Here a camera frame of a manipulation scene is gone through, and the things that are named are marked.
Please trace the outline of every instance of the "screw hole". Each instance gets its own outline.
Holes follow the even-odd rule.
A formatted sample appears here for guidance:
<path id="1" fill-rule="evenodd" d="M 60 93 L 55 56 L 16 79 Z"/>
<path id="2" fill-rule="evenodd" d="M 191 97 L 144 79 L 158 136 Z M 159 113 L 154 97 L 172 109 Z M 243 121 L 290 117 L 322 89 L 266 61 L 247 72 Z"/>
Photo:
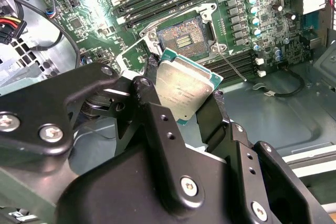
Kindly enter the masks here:
<path id="1" fill-rule="evenodd" d="M 161 115 L 161 119 L 162 119 L 162 121 L 168 121 L 168 118 L 165 116 L 165 115 Z"/>
<path id="2" fill-rule="evenodd" d="M 120 112 L 120 111 L 122 111 L 123 109 L 125 109 L 125 104 L 123 104 L 122 102 L 118 102 L 117 105 L 116 105 L 115 107 L 116 107 L 116 111 L 117 111 L 117 112 Z"/>
<path id="3" fill-rule="evenodd" d="M 250 170 L 250 173 L 252 173 L 253 175 L 256 175 L 256 171 L 255 171 L 255 170 L 253 170 L 253 168 L 252 168 L 252 167 L 250 167 L 250 168 L 249 168 L 249 170 Z"/>
<path id="4" fill-rule="evenodd" d="M 171 132 L 168 132 L 168 133 L 167 133 L 167 137 L 168 137 L 170 140 L 174 140 L 174 139 L 175 139 L 175 136 L 174 136 L 173 133 L 171 133 Z"/>
<path id="5" fill-rule="evenodd" d="M 142 78 L 140 81 L 141 81 L 142 84 L 144 84 L 146 86 L 150 86 L 151 85 L 145 78 Z"/>

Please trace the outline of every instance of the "black metal bracket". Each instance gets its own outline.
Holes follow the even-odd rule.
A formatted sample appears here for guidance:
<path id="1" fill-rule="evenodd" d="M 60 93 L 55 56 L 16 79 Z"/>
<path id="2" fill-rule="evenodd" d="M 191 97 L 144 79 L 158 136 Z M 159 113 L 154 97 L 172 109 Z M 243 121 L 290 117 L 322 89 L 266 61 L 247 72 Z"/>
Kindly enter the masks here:
<path id="1" fill-rule="evenodd" d="M 106 65 L 93 63 L 0 97 L 0 166 L 52 172 L 69 155 L 74 127 L 86 119 L 115 117 L 117 154 L 126 151 L 127 156 L 130 147 L 144 145 L 166 210 L 179 219 L 195 217 L 206 200 L 206 192 L 172 112 L 160 104 L 152 81 L 157 66 L 153 58 L 145 77 L 129 80 L 119 78 Z M 331 220 L 275 149 L 266 143 L 253 147 L 244 128 L 229 119 L 220 91 L 215 91 L 196 115 L 208 151 L 225 159 L 229 166 L 232 220 Z M 283 190 L 276 188 L 279 183 Z M 292 200 L 288 209 L 296 214 L 290 220 L 278 213 L 277 200 L 284 192 Z"/>
<path id="2" fill-rule="evenodd" d="M 215 91 L 197 112 L 202 141 L 208 151 L 230 165 L 232 215 L 240 223 L 277 223 L 272 218 L 256 152 L 249 148 L 246 131 L 231 122 L 223 93 Z"/>

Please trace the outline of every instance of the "chip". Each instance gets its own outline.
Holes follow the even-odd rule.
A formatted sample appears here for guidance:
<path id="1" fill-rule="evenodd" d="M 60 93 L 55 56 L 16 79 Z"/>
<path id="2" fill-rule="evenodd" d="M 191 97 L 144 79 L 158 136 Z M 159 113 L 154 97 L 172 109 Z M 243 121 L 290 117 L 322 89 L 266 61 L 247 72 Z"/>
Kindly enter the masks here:
<path id="1" fill-rule="evenodd" d="M 237 1 L 236 1 L 236 0 L 228 0 L 228 1 L 226 2 L 226 5 L 227 5 L 228 7 L 235 6 L 235 5 L 237 5 Z"/>
<path id="2" fill-rule="evenodd" d="M 238 13 L 238 8 L 235 7 L 235 8 L 229 9 L 227 12 L 229 13 L 230 16 L 235 15 Z"/>
<path id="3" fill-rule="evenodd" d="M 166 49 L 157 69 L 156 91 L 161 104 L 170 108 L 176 121 L 184 125 L 222 80 L 223 77 Z"/>
<path id="4" fill-rule="evenodd" d="M 295 31 L 296 30 L 296 26 L 290 26 L 289 27 L 289 31 Z"/>
<path id="5" fill-rule="evenodd" d="M 70 24 L 74 29 L 82 27 L 82 23 L 80 22 L 79 18 L 73 19 L 72 21 L 70 21 Z"/>
<path id="6" fill-rule="evenodd" d="M 164 28 L 157 32 L 157 37 L 164 49 L 169 48 L 188 58 L 209 52 L 200 16 Z"/>
<path id="7" fill-rule="evenodd" d="M 233 37 L 235 37 L 236 39 L 242 38 L 242 36 L 243 36 L 243 32 L 242 31 L 238 31 L 236 33 L 233 33 Z"/>
<path id="8" fill-rule="evenodd" d="M 232 31 L 238 31 L 238 30 L 241 30 L 241 28 L 242 28 L 241 25 L 238 23 L 232 26 Z"/>
<path id="9" fill-rule="evenodd" d="M 283 26 L 277 26 L 277 32 L 282 31 L 283 28 L 284 28 Z"/>
<path id="10" fill-rule="evenodd" d="M 243 39 L 238 39 L 235 41 L 237 46 L 241 46 L 245 44 L 245 41 Z"/>
<path id="11" fill-rule="evenodd" d="M 267 14 L 264 14 L 261 16 L 261 21 L 266 21 L 268 20 L 268 15 Z"/>
<path id="12" fill-rule="evenodd" d="M 230 18 L 232 24 L 238 23 L 240 21 L 239 16 L 233 16 Z"/>

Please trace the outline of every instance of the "green circuit board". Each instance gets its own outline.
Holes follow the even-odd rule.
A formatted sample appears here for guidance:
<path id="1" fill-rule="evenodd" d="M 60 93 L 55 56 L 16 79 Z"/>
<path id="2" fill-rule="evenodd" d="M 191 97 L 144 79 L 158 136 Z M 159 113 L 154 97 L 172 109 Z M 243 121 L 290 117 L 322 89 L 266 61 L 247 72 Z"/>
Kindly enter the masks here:
<path id="1" fill-rule="evenodd" d="M 51 4 L 51 0 L 45 2 L 47 5 Z M 82 55 L 85 56 L 82 63 L 86 64 L 87 59 L 104 62 L 117 71 L 122 70 L 117 56 L 141 38 L 140 32 L 144 28 L 168 15 L 172 17 L 156 26 L 159 41 L 155 46 L 161 47 L 162 51 L 165 47 L 168 48 L 165 42 L 167 45 L 173 45 L 172 40 L 175 39 L 176 44 L 169 47 L 176 47 L 176 50 L 184 47 L 181 51 L 190 55 L 190 59 L 206 65 L 223 59 L 223 56 L 212 51 L 212 45 L 217 42 L 219 45 L 225 45 L 222 54 L 228 59 L 250 52 L 252 49 L 257 57 L 264 58 L 263 68 L 267 71 L 273 71 L 274 66 L 280 62 L 285 61 L 292 65 L 309 59 L 310 50 L 302 45 L 300 35 L 304 30 L 318 29 L 317 24 L 311 24 L 310 20 L 314 18 L 297 15 L 295 20 L 289 20 L 286 17 L 286 13 L 291 12 L 290 0 L 256 0 L 253 4 L 249 3 L 249 0 L 56 0 L 56 2 L 55 19 L 78 43 Z M 178 15 L 183 10 L 207 3 L 216 5 L 215 11 L 211 13 L 211 22 L 202 22 L 197 11 Z M 274 5 L 281 5 L 283 10 L 276 11 Z M 257 8 L 256 13 L 251 11 L 252 7 Z M 259 22 L 252 24 L 253 18 L 258 18 Z M 194 30 L 190 34 L 186 33 L 192 24 Z M 175 32 L 177 35 L 168 39 L 169 34 Z M 196 37 L 202 42 L 198 48 L 194 45 Z M 280 60 L 275 59 L 277 48 L 281 51 Z M 142 41 L 123 54 L 122 61 L 128 69 L 141 71 L 149 53 L 150 49 Z M 245 74 L 254 74 L 257 67 L 251 60 L 248 64 L 250 66 Z"/>

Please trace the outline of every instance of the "capacitor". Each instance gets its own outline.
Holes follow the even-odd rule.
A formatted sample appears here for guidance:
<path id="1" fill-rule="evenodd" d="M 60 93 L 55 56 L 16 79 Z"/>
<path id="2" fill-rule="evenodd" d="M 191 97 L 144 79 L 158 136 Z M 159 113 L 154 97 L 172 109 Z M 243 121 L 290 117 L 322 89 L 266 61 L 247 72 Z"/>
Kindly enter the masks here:
<path id="1" fill-rule="evenodd" d="M 261 34 L 261 30 L 259 28 L 254 28 L 251 33 L 255 36 L 258 36 Z"/>
<path id="2" fill-rule="evenodd" d="M 281 50 L 278 47 L 273 49 L 273 58 L 275 61 L 281 61 Z"/>
<path id="3" fill-rule="evenodd" d="M 280 12 L 280 11 L 282 11 L 283 7 L 281 5 L 273 5 L 272 9 L 276 10 L 277 12 Z"/>
<path id="4" fill-rule="evenodd" d="M 255 6 L 252 6 L 248 9 L 249 13 L 256 14 L 258 12 L 258 8 Z"/>
<path id="5" fill-rule="evenodd" d="M 290 19 L 290 20 L 295 20 L 296 19 L 296 15 L 293 13 L 286 13 L 285 17 Z"/>
<path id="6" fill-rule="evenodd" d="M 259 18 L 253 17 L 250 19 L 251 24 L 258 26 L 259 25 Z"/>
<path id="7" fill-rule="evenodd" d="M 252 48 L 253 48 L 254 51 L 258 51 L 260 49 L 260 47 L 257 43 L 253 43 Z"/>
<path id="8" fill-rule="evenodd" d="M 246 0 L 249 4 L 255 5 L 257 3 L 257 0 Z"/>
<path id="9" fill-rule="evenodd" d="M 285 45 L 288 45 L 290 43 L 289 38 L 284 38 L 282 43 L 284 43 Z"/>

